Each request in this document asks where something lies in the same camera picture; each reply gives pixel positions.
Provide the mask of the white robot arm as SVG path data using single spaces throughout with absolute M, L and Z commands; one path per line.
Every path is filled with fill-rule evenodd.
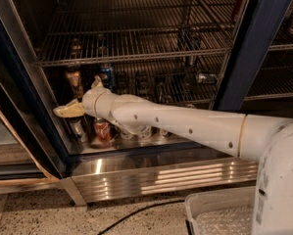
M 54 114 L 103 118 L 134 135 L 152 126 L 258 162 L 252 235 L 293 235 L 293 118 L 156 104 L 130 94 L 117 95 L 99 77 L 80 100 L 55 108 Z

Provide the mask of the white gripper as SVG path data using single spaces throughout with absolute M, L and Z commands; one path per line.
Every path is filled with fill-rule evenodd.
M 110 118 L 112 111 L 120 105 L 118 102 L 120 96 L 102 86 L 100 76 L 95 75 L 92 89 L 84 94 L 82 103 L 73 99 L 66 105 L 55 108 L 54 114 L 59 118 L 78 118 L 85 113 L 96 118 Z

